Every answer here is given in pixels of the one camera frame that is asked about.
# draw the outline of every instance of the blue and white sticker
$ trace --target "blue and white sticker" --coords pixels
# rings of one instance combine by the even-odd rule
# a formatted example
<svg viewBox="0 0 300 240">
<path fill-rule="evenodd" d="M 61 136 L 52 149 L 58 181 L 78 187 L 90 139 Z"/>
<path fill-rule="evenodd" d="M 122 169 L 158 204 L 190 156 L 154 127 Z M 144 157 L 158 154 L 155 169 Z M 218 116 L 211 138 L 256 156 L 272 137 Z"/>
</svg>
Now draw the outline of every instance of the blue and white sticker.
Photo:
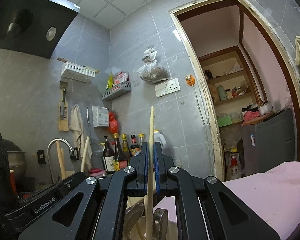
<svg viewBox="0 0 300 240">
<path fill-rule="evenodd" d="M 252 146 L 255 146 L 255 143 L 254 143 L 254 135 L 253 135 L 253 134 L 251 135 L 251 145 L 252 145 Z"/>
</svg>

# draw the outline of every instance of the faucet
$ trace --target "faucet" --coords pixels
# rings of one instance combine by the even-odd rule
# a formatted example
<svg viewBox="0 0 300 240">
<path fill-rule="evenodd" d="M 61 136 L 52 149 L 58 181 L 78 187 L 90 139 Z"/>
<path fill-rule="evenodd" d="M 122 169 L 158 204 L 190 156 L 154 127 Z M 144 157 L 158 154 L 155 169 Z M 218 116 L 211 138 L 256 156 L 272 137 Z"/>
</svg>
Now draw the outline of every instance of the faucet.
<svg viewBox="0 0 300 240">
<path fill-rule="evenodd" d="M 50 150 L 51 150 L 51 146 L 52 146 L 56 141 L 61 141 L 61 142 L 65 143 L 65 144 L 69 147 L 70 152 L 71 152 L 71 153 L 74 152 L 73 147 L 71 146 L 71 144 L 70 144 L 66 139 L 63 139 L 63 138 L 55 138 L 55 139 L 53 139 L 53 140 L 49 143 L 49 145 L 48 145 L 48 150 L 47 150 L 47 155 L 48 155 L 48 163 L 49 163 L 49 169 L 50 169 L 50 174 L 51 174 L 51 180 L 52 180 L 52 183 L 53 183 L 53 184 L 56 183 L 56 180 L 55 180 L 54 177 L 53 177 L 53 168 L 52 168 L 52 160 L 51 160 Z"/>
</svg>

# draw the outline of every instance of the silver bolt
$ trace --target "silver bolt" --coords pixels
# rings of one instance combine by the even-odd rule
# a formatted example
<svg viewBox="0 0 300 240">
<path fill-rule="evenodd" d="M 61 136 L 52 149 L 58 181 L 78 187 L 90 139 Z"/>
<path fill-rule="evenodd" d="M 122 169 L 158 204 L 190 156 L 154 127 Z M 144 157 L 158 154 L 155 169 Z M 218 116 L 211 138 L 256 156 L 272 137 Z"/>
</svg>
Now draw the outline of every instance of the silver bolt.
<svg viewBox="0 0 300 240">
<path fill-rule="evenodd" d="M 171 173 L 177 173 L 177 172 L 179 171 L 179 168 L 178 168 L 178 167 L 170 167 L 170 168 L 169 168 L 169 171 L 170 171 Z"/>
<path fill-rule="evenodd" d="M 217 182 L 217 179 L 213 176 L 207 177 L 207 182 L 210 184 L 215 184 Z"/>
<path fill-rule="evenodd" d="M 89 177 L 86 179 L 86 183 L 87 184 L 93 184 L 97 181 L 97 179 L 95 177 Z"/>
<path fill-rule="evenodd" d="M 133 172 L 134 172 L 134 167 L 132 167 L 132 166 L 127 166 L 127 167 L 124 168 L 124 171 L 125 171 L 126 173 L 133 173 Z"/>
</svg>

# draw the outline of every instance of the gray refrigerator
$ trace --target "gray refrigerator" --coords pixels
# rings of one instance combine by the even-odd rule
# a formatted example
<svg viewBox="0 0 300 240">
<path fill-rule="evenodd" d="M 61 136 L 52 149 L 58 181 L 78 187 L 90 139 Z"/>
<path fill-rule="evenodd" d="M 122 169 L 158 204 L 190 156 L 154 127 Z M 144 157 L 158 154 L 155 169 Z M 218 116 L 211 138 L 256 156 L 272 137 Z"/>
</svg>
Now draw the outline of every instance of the gray refrigerator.
<svg viewBox="0 0 300 240">
<path fill-rule="evenodd" d="M 242 126 L 245 176 L 295 160 L 293 115 L 285 108 L 264 121 Z"/>
</svg>

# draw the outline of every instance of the range hood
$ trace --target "range hood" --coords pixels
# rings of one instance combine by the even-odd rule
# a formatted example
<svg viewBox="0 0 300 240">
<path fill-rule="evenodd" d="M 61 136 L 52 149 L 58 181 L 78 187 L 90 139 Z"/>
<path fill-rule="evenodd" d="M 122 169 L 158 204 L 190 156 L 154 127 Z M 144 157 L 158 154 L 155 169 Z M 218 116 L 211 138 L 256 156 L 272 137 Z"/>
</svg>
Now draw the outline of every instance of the range hood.
<svg viewBox="0 0 300 240">
<path fill-rule="evenodd" d="M 0 48 L 50 58 L 79 11 L 67 0 L 5 0 L 0 7 Z"/>
</svg>

